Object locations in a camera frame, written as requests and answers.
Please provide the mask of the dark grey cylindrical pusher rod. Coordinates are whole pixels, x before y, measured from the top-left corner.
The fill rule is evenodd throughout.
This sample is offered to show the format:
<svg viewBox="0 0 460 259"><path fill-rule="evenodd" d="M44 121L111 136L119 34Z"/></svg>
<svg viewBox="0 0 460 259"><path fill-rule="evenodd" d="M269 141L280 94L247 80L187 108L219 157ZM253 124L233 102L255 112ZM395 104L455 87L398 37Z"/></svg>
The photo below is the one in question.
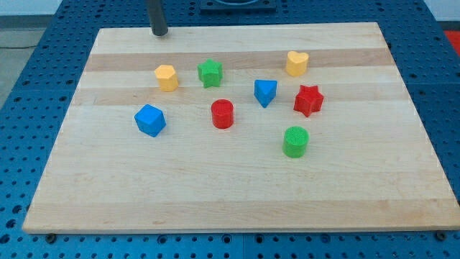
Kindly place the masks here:
<svg viewBox="0 0 460 259"><path fill-rule="evenodd" d="M158 37L168 33L168 25L162 0L145 0L152 34Z"/></svg>

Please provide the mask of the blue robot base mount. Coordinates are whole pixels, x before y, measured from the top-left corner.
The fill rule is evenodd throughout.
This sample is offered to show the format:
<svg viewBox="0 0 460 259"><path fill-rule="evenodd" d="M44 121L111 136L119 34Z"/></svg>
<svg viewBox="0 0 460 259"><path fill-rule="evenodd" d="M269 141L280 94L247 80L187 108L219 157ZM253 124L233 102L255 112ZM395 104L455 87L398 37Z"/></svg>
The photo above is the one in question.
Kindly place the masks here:
<svg viewBox="0 0 460 259"><path fill-rule="evenodd" d="M201 12L275 11L275 0L199 0Z"/></svg>

